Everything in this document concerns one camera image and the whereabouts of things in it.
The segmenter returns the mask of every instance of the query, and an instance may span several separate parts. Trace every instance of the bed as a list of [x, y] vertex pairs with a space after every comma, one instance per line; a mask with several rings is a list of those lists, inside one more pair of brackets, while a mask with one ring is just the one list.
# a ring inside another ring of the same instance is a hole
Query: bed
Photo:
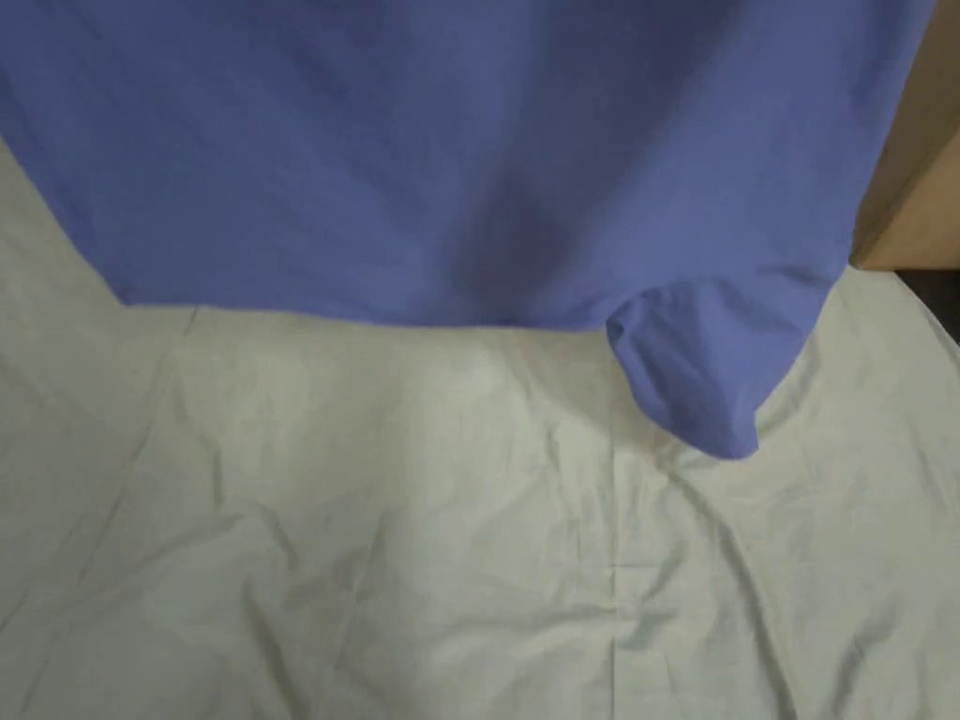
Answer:
[[0, 716], [960, 707], [960, 351], [894, 276], [725, 463], [601, 335], [124, 308], [0, 199]]

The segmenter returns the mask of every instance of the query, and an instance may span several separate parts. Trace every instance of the blue t-shirt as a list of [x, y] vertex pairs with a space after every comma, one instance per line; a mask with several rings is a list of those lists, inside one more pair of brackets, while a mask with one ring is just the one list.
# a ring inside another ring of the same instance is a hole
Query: blue t-shirt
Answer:
[[21, 0], [0, 131], [123, 301], [605, 325], [648, 415], [740, 457], [931, 5]]

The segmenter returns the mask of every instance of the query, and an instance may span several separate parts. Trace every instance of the t-shirt sleeve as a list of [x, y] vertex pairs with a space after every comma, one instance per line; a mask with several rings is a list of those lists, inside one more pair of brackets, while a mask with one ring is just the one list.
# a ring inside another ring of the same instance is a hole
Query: t-shirt sleeve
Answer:
[[758, 271], [629, 300], [607, 334], [637, 404], [710, 455], [753, 454], [756, 409], [789, 372], [838, 275]]

